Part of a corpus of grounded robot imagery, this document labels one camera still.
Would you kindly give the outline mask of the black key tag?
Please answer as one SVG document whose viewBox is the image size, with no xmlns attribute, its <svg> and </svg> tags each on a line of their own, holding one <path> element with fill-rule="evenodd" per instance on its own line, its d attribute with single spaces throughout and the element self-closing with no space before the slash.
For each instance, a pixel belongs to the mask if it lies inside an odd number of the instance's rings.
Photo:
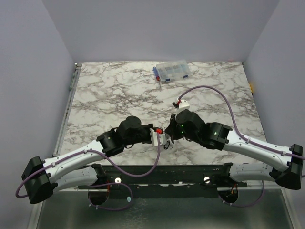
<svg viewBox="0 0 305 229">
<path fill-rule="evenodd" d="M 165 143 L 165 145 L 164 145 L 164 149 L 165 150 L 167 150 L 168 148 L 169 148 L 169 146 L 170 146 L 170 141 L 167 141 L 166 143 Z"/>
</svg>

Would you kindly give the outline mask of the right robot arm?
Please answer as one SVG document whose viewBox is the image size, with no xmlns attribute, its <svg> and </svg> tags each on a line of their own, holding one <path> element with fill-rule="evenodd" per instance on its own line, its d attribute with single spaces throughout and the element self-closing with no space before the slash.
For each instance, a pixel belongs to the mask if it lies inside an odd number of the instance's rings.
<svg viewBox="0 0 305 229">
<path fill-rule="evenodd" d="M 271 181 L 277 185 L 299 190 L 302 182 L 303 148 L 273 145 L 239 134 L 227 125 L 205 123 L 198 114 L 183 110 L 171 115 L 165 133 L 171 141 L 185 138 L 212 150 L 238 153 L 257 160 L 254 164 L 233 164 L 219 174 L 220 183 L 229 187 L 234 182 Z"/>
</svg>

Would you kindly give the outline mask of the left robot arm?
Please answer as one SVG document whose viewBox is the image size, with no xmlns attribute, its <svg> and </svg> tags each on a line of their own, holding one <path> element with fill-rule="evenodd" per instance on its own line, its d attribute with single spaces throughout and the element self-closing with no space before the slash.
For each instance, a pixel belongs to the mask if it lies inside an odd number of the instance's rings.
<svg viewBox="0 0 305 229">
<path fill-rule="evenodd" d="M 87 145 L 58 157 L 29 160 L 24 169 L 17 198 L 28 198 L 37 204 L 50 198 L 54 192 L 70 187 L 93 186 L 101 188 L 105 176 L 94 162 L 109 161 L 127 146 L 138 143 L 160 147 L 160 133 L 152 124 L 142 125 L 136 116 L 129 116 L 117 128 L 104 132 Z"/>
</svg>

